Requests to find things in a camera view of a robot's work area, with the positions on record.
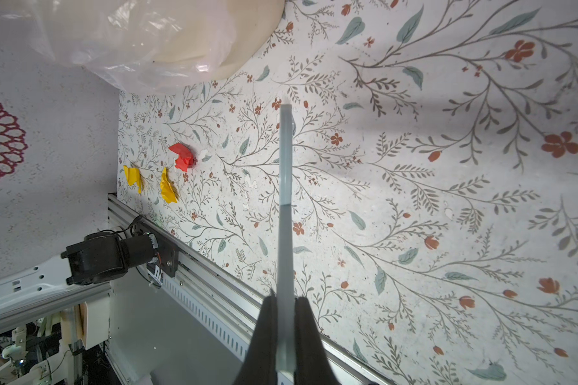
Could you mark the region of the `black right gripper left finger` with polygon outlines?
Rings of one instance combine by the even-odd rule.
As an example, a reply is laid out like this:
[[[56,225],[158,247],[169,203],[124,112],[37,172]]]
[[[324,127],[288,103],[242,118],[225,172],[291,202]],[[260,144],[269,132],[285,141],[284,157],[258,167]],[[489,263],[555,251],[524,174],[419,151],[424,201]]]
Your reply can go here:
[[[276,385],[278,309],[274,294],[263,300],[247,355],[233,385]]]

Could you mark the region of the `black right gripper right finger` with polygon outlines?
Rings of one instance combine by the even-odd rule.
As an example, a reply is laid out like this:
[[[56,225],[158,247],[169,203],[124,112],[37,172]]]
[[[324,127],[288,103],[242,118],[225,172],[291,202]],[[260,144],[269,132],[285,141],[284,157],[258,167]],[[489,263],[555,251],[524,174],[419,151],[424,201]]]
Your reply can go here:
[[[294,384],[337,385],[307,298],[295,300],[296,369]]]

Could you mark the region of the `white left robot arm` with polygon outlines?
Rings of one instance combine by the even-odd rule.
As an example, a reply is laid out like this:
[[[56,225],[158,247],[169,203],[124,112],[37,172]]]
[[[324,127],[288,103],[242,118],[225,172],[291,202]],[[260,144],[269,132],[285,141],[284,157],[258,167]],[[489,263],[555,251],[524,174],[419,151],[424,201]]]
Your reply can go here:
[[[0,279],[0,333],[83,302],[85,287],[104,286],[159,253],[151,233],[124,238],[106,230],[69,245],[59,256]]]

